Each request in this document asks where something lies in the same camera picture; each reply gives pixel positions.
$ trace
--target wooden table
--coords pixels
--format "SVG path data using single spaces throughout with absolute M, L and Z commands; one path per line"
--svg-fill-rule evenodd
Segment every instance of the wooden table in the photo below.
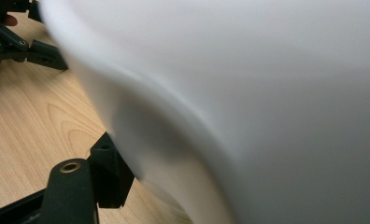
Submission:
M 51 43 L 44 26 L 13 14 L 11 28 L 27 41 Z M 32 63 L 0 64 L 0 207 L 47 185 L 60 161 L 87 158 L 104 133 L 99 118 L 71 71 Z M 149 193 L 137 182 L 126 205 L 100 210 L 101 223 L 167 223 Z

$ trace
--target black clamp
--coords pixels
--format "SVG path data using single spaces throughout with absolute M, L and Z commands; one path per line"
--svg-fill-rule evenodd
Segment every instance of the black clamp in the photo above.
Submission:
M 0 62 L 12 59 L 23 63 L 37 63 L 43 66 L 65 70 L 67 65 L 59 50 L 54 46 L 34 40 L 31 44 L 23 40 L 2 24 L 8 12 L 26 12 L 28 18 L 40 21 L 38 2 L 33 0 L 0 0 Z
M 124 206 L 134 175 L 105 133 L 87 160 L 54 166 L 42 189 L 0 209 L 0 224 L 96 224 L 100 208 Z

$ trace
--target light wood surface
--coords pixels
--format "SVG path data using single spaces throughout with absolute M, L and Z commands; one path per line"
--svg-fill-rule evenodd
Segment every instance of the light wood surface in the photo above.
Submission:
M 51 43 L 43 25 L 12 14 L 11 28 L 31 41 Z M 32 63 L 0 64 L 0 207 L 46 187 L 60 161 L 87 158 L 105 131 L 71 71 Z M 107 223 L 167 223 L 137 182 L 120 210 L 100 210 Z

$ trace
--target white curved surface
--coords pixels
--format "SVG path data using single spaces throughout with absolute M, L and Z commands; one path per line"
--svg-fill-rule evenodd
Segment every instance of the white curved surface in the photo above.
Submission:
M 42 9 L 137 178 L 194 223 L 370 223 L 370 1 Z

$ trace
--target hole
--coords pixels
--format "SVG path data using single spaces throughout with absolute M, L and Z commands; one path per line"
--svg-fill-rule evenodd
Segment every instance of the hole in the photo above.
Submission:
M 110 144 L 106 144 L 106 145 L 103 145 L 101 146 L 102 149 L 110 149 Z
M 79 169 L 80 163 L 79 162 L 69 162 L 66 165 L 64 165 L 62 168 L 60 168 L 61 173 L 72 173 Z

